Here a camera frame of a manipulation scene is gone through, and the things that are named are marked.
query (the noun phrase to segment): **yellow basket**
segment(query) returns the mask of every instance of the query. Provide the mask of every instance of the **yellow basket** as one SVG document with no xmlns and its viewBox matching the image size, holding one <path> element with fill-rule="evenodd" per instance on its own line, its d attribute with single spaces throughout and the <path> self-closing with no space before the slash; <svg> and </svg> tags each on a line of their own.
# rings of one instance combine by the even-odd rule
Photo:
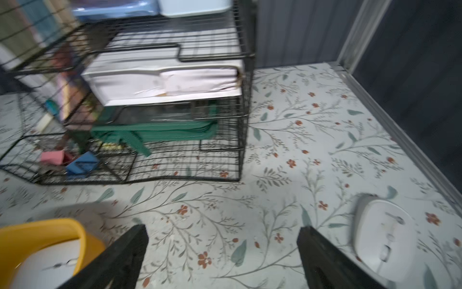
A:
<svg viewBox="0 0 462 289">
<path fill-rule="evenodd" d="M 105 250 L 101 240 L 73 219 L 52 219 L 0 228 L 0 288 L 8 288 L 19 265 L 51 245 L 80 240 L 74 275 Z"/>
</svg>

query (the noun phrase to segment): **floor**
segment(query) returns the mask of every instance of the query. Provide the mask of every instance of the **floor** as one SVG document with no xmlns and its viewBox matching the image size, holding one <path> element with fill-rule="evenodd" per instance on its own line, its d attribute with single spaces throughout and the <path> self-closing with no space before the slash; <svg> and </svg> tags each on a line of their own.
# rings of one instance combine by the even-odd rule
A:
<svg viewBox="0 0 462 289">
<path fill-rule="evenodd" d="M 1 225 L 71 217 L 111 243 L 144 223 L 139 288 L 302 289 L 302 225 L 367 270 L 350 231 L 355 203 L 374 194 L 404 208 L 418 233 L 407 279 L 378 280 L 390 289 L 461 285 L 461 218 L 328 64 L 257 71 L 253 90 L 240 183 L 38 187 L 4 174 Z M 14 134 L 5 131 L 10 110 L 0 111 L 2 139 Z"/>
</svg>

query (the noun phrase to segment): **metal wall panel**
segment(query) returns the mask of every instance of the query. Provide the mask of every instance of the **metal wall panel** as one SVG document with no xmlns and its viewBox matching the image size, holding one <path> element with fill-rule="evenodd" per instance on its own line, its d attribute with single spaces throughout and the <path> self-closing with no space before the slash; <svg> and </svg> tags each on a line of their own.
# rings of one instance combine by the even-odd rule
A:
<svg viewBox="0 0 462 289">
<path fill-rule="evenodd" d="M 462 3 L 394 0 L 353 76 L 462 191 Z"/>
<path fill-rule="evenodd" d="M 260 0 L 259 68 L 336 61 L 363 0 Z"/>
</svg>

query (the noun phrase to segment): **white mouse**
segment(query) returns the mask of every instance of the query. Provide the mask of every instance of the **white mouse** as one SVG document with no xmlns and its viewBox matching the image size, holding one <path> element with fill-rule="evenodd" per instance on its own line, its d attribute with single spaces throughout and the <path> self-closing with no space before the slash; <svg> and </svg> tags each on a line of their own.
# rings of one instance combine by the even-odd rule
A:
<svg viewBox="0 0 462 289">
<path fill-rule="evenodd" d="M 417 234 L 411 216 L 379 197 L 359 200 L 354 250 L 364 264 L 391 281 L 403 281 L 415 256 Z"/>
</svg>

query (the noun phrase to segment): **green cloth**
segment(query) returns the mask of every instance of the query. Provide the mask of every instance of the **green cloth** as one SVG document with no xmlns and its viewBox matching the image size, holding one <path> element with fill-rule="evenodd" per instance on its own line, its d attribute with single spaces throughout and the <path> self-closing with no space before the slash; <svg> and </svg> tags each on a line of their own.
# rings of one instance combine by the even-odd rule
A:
<svg viewBox="0 0 462 289">
<path fill-rule="evenodd" d="M 192 141 L 211 138 L 218 128 L 216 120 L 159 121 L 127 125 L 95 125 L 91 135 L 103 143 L 126 143 L 136 152 L 149 156 L 143 143 L 161 141 Z"/>
</svg>

